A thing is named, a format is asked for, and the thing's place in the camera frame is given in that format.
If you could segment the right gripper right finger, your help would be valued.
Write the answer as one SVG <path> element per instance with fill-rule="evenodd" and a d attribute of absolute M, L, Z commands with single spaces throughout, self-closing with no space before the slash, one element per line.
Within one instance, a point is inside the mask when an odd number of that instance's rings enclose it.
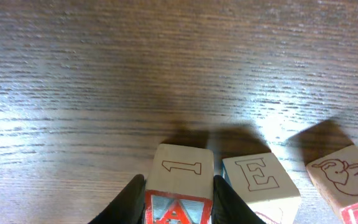
<path fill-rule="evenodd" d="M 220 175 L 213 178 L 213 224 L 265 224 Z"/>

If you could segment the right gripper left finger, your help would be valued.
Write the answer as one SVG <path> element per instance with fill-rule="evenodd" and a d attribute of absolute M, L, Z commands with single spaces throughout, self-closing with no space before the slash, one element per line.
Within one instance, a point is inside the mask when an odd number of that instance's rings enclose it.
<path fill-rule="evenodd" d="M 145 177 L 135 175 L 89 224 L 140 224 L 145 210 Z"/>

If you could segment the wooden block blue edge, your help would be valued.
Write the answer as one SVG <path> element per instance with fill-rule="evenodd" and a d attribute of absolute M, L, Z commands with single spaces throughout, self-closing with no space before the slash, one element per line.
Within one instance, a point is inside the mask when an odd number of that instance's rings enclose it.
<path fill-rule="evenodd" d="M 223 159 L 223 178 L 265 223 L 293 223 L 300 191 L 272 152 Z"/>

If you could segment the red A letter block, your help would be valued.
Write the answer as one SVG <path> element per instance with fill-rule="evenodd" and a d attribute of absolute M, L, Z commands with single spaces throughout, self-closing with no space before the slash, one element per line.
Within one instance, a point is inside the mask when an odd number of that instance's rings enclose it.
<path fill-rule="evenodd" d="M 145 183 L 144 223 L 209 224 L 213 176 L 209 149 L 160 144 Z"/>

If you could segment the red E letter block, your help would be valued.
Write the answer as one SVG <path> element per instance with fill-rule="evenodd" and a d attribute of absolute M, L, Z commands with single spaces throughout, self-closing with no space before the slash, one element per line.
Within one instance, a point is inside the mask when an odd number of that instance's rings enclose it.
<path fill-rule="evenodd" d="M 306 170 L 341 221 L 358 224 L 358 147 L 347 146 L 310 162 Z"/>

